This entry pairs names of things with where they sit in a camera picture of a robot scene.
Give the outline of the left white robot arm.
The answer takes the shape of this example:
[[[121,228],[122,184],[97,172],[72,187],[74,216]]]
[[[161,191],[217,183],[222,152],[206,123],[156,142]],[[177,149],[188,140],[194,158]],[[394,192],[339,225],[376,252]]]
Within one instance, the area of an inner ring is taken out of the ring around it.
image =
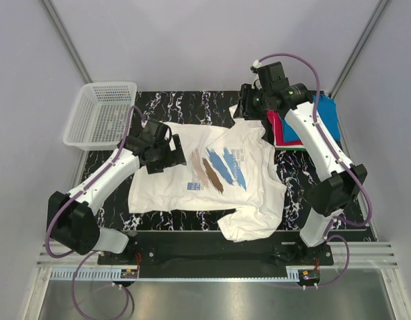
[[[52,252],[51,240],[80,255],[92,251],[123,253],[129,236],[98,226],[95,216],[101,205],[139,169],[155,174],[185,163],[181,138],[168,125],[151,119],[138,135],[125,133],[111,156],[86,180],[66,193],[56,191],[50,196],[45,240],[48,255],[64,257]]]

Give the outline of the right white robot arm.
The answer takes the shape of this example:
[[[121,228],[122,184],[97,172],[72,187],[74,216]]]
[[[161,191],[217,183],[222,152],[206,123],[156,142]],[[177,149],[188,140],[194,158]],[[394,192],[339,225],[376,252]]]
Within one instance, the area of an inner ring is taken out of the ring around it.
[[[234,116],[264,120],[273,111],[300,138],[320,180],[310,191],[311,210],[300,238],[305,247],[316,247],[326,240],[334,218],[357,197],[367,170],[344,154],[324,126],[317,111],[318,95],[302,83],[291,85],[280,62],[255,61],[252,72],[259,83],[242,85]]]

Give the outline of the white printed t shirt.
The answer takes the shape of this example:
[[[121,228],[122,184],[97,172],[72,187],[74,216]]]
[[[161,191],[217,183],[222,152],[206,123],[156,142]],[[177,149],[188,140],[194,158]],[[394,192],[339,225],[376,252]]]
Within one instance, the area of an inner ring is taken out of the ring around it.
[[[219,211],[217,223],[229,241],[264,239],[282,222],[286,186],[274,168],[275,148],[263,139],[261,121],[235,119],[231,128],[167,124],[181,140],[186,165],[133,176],[130,213]]]

